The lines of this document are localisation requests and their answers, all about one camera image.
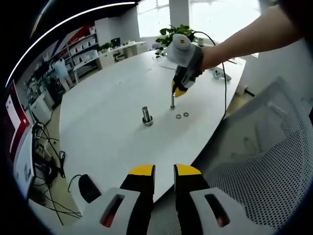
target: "floor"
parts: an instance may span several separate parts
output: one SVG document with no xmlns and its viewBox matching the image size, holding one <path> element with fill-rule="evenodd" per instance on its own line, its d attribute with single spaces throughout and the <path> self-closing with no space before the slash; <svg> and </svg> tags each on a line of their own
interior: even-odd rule
<svg viewBox="0 0 313 235">
<path fill-rule="evenodd" d="M 247 103 L 251 99 L 252 99 L 252 97 L 248 94 L 244 94 L 242 96 L 235 94 L 235 96 L 234 96 L 233 100 L 231 101 L 230 106 L 226 112 L 226 117 L 228 115 L 231 115 L 232 113 L 234 113 L 236 110 L 238 110 L 240 107 L 242 107 L 245 103 Z M 56 138 L 56 139 L 59 139 L 60 107 L 61 106 L 58 106 L 53 111 L 51 120 L 46 125 L 50 136 L 52 138 Z M 54 143 L 54 146 L 55 146 L 55 149 L 59 152 L 60 151 L 60 145 L 59 145 L 58 141 L 56 141 Z M 48 148 L 48 151 L 53 155 L 53 157 L 55 159 L 57 159 L 55 154 L 53 154 L 52 148 Z M 67 184 L 66 179 L 61 178 L 59 175 L 54 180 L 53 185 L 50 189 L 51 196 L 52 196 L 54 201 L 56 201 L 56 202 L 62 204 L 63 206 L 77 212 L 78 209 L 75 205 L 75 202 L 74 202 L 71 194 L 67 192 L 67 187 L 68 187 L 68 184 Z M 63 208 L 60 207 L 59 205 L 56 205 L 56 209 L 57 210 L 63 210 Z M 66 214 L 60 214 L 60 218 L 61 218 L 64 225 L 70 225 L 70 224 L 72 224 L 78 220 L 77 218 L 74 218 L 74 217 L 66 215 Z"/>
</svg>

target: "hand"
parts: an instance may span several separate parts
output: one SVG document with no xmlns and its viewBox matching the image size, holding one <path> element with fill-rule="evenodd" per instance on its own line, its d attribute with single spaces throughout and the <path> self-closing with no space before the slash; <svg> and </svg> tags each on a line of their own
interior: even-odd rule
<svg viewBox="0 0 313 235">
<path fill-rule="evenodd" d="M 221 59 L 221 55 L 219 55 L 219 47 L 202 47 L 203 59 L 201 63 L 201 71 L 216 67 L 223 60 Z"/>
</svg>

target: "metal shaft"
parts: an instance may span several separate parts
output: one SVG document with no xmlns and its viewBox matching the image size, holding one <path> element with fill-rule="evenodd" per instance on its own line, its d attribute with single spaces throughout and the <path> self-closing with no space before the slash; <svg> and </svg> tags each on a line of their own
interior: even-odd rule
<svg viewBox="0 0 313 235">
<path fill-rule="evenodd" d="M 151 121 L 150 114 L 149 114 L 147 106 L 142 108 L 142 113 L 143 113 L 143 119 L 145 120 L 145 122 Z"/>
<path fill-rule="evenodd" d="M 175 94 L 172 94 L 171 109 L 175 109 L 174 98 L 175 98 Z"/>
</svg>

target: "white table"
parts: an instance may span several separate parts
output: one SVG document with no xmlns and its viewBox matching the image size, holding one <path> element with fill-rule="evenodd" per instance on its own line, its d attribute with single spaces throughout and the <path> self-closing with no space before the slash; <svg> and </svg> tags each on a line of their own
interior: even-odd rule
<svg viewBox="0 0 313 235">
<path fill-rule="evenodd" d="M 224 114 L 224 80 L 204 72 L 185 95 L 175 99 L 176 109 L 170 110 L 175 71 L 162 66 L 176 66 L 154 57 L 154 51 L 149 51 L 123 60 L 64 94 L 60 145 L 67 153 L 68 182 L 76 174 L 88 174 L 103 193 L 120 187 L 133 167 L 154 164 L 156 201 L 174 183 L 173 165 L 190 165 L 211 138 Z M 232 77 L 227 82 L 227 106 L 244 66 L 244 60 L 225 63 Z M 153 116 L 151 127 L 142 123 L 143 106 Z M 87 202 L 79 192 L 78 177 L 70 191 L 83 212 Z"/>
<path fill-rule="evenodd" d="M 75 80 L 76 80 L 76 84 L 79 83 L 79 79 L 78 79 L 78 74 L 77 74 L 77 70 L 79 68 L 81 68 L 82 66 L 90 63 L 91 61 L 94 61 L 96 59 L 98 59 L 100 56 L 104 56 L 108 53 L 113 53 L 115 51 L 119 51 L 119 50 L 123 50 L 124 51 L 124 54 L 126 55 L 126 58 L 129 58 L 129 57 L 132 57 L 134 55 L 137 55 L 138 52 L 135 48 L 137 48 L 138 45 L 143 45 L 143 44 L 146 44 L 146 42 L 135 42 L 133 44 L 127 44 L 127 45 L 124 45 L 124 46 L 120 46 L 120 47 L 116 47 L 114 49 L 111 49 L 110 51 L 108 52 L 105 52 L 105 53 L 102 53 L 102 54 L 99 54 L 98 56 L 94 56 L 92 57 L 90 60 L 87 60 L 87 61 L 84 61 L 76 66 L 74 66 L 73 68 L 73 72 L 74 72 L 74 76 L 75 76 Z"/>
</svg>

